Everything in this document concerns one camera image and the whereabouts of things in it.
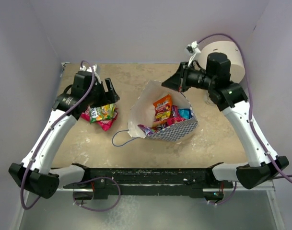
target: floor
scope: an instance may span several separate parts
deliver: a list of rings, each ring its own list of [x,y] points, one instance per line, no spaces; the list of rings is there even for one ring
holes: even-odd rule
[[[208,167],[218,162],[247,161],[233,127],[219,110],[204,102],[204,91],[190,89],[185,96],[191,102],[199,122],[189,139],[174,143],[137,139],[123,147],[114,147],[112,136],[128,128],[130,108],[149,80],[164,81],[175,73],[174,64],[102,64],[100,78],[111,78],[120,96],[119,116],[112,128],[104,132],[97,124],[79,119],[60,146],[52,167],[66,167],[77,162],[88,167]],[[59,93],[73,83],[78,64],[67,64]],[[127,133],[115,142],[129,140]]]

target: bag handle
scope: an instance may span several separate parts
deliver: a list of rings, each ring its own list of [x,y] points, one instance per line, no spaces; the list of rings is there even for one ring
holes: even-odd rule
[[[116,145],[116,144],[114,143],[114,138],[115,138],[115,136],[116,136],[118,133],[121,133],[121,132],[128,132],[128,129],[127,129],[127,130],[121,130],[121,131],[118,131],[118,132],[116,132],[116,133],[113,135],[113,137],[112,137],[112,144],[113,144],[115,147],[121,147],[121,146],[124,146],[124,145],[128,144],[129,142],[131,142],[131,141],[137,139],[137,138],[132,138],[131,140],[128,140],[128,141],[126,141],[125,143],[123,143],[123,144],[121,144],[121,145]]]

